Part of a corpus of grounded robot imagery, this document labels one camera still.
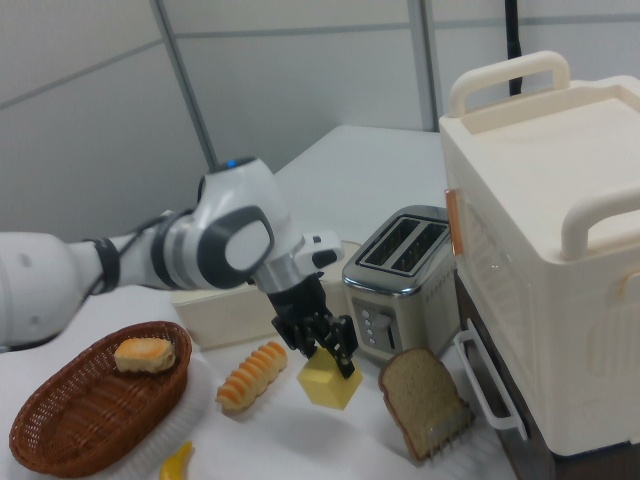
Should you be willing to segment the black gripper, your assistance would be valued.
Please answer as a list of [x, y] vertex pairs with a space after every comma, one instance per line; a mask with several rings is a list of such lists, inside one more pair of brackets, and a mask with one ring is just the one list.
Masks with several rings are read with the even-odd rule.
[[311, 358], [319, 344], [334, 359], [342, 377], [355, 372], [352, 360], [358, 347], [353, 320], [348, 315], [334, 317], [326, 305], [326, 292], [317, 274], [279, 293], [267, 295], [275, 311], [271, 321], [290, 350]]

